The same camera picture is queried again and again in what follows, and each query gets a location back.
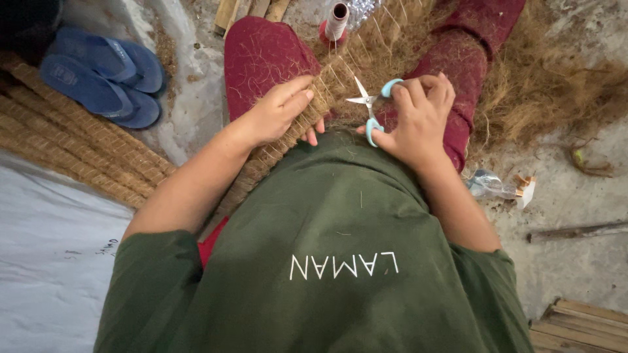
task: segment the thread spool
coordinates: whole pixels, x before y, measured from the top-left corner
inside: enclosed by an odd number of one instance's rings
[[[318,37],[323,43],[342,44],[347,37],[349,8],[344,3],[336,3],[329,11],[329,17],[318,27]]]

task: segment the blue flip-flop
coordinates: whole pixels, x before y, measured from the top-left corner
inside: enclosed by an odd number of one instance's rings
[[[128,80],[122,81],[125,85],[133,89],[146,93],[155,93],[163,85],[163,78],[166,72],[153,52],[145,46],[135,44],[131,41],[118,41],[126,53],[135,63],[136,74]]]
[[[131,129],[143,129],[157,121],[161,107],[155,98],[126,86],[121,87],[129,97],[134,109],[130,115],[110,119],[111,121]]]
[[[134,110],[120,86],[70,57],[46,56],[41,62],[40,76],[46,84],[79,101],[90,112],[115,118],[128,116]]]
[[[142,92],[157,92],[165,76],[161,62],[146,47],[77,28],[59,29],[51,52],[70,56],[104,78]]]

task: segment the red pants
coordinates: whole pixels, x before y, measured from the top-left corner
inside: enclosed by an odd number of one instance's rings
[[[436,30],[440,33],[438,43],[423,55],[416,69],[403,77],[407,80],[443,72],[452,82],[456,99],[447,118],[443,145],[458,171],[464,168],[465,148],[488,64],[510,34],[524,3],[525,0],[460,0],[457,10]],[[464,45],[467,41],[478,41],[482,46]],[[290,26],[259,17],[242,18],[225,39],[230,120],[247,112],[275,84],[319,71],[314,54]],[[397,126],[394,109],[380,112],[377,119],[386,132]],[[199,245],[203,265],[225,223],[226,220]]]

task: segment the light blue scissors handle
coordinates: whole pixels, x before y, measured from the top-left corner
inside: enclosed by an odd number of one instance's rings
[[[398,82],[403,82],[403,80],[394,79],[394,80],[390,80],[386,82],[384,87],[382,87],[380,94],[385,98],[390,98],[391,88],[393,87],[394,84]],[[369,107],[369,120],[366,121],[366,138],[369,140],[369,144],[371,146],[377,148],[378,147],[377,144],[373,142],[373,137],[371,137],[371,133],[373,132],[374,128],[384,132],[384,126],[381,126],[379,122],[377,121],[377,119],[375,119],[375,115],[373,115],[373,111]]]

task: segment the fingers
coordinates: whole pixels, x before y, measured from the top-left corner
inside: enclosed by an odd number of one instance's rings
[[[447,96],[447,78],[444,73],[439,73],[438,76],[424,75],[418,79],[427,89],[429,89],[427,99],[435,106],[443,104],[445,97]]]
[[[421,85],[420,80],[407,80],[401,83],[408,88],[408,92],[410,93],[410,98],[412,98],[412,104],[415,107],[420,107],[426,100],[425,91],[423,90],[423,86]]]
[[[405,86],[400,84],[393,85],[391,88],[391,96],[394,100],[394,105],[395,108],[397,108],[397,111],[414,109],[410,92]]]
[[[273,87],[273,99],[277,106],[284,105],[291,97],[308,88],[312,83],[314,76],[299,76],[291,81]]]
[[[314,97],[314,92],[311,90],[302,90],[297,92],[292,98],[288,99],[283,107],[281,107],[281,113],[287,120],[294,119],[297,115],[308,106],[308,103]]]
[[[306,134],[308,135],[308,141],[310,142],[310,145],[312,146],[318,145],[318,141],[316,140],[316,134],[314,133],[313,128],[309,128]]]
[[[384,151],[390,154],[393,153],[395,140],[394,137],[392,137],[390,134],[384,133],[377,129],[373,129],[373,131],[371,131],[371,139]]]
[[[453,89],[453,85],[452,83],[449,81],[449,79],[447,77],[445,77],[446,80],[446,94],[445,94],[445,107],[447,107],[447,109],[451,109],[452,105],[453,105],[453,100],[456,98],[456,92]]]
[[[318,131],[319,134],[322,134],[325,132],[325,121],[323,120],[323,118],[320,118],[316,122],[316,131]]]
[[[322,134],[325,132],[325,122],[323,118],[320,118],[315,124],[314,128],[309,128],[305,131],[305,134],[301,135],[301,140],[307,141],[312,146],[318,145],[318,139],[316,138],[316,132]]]

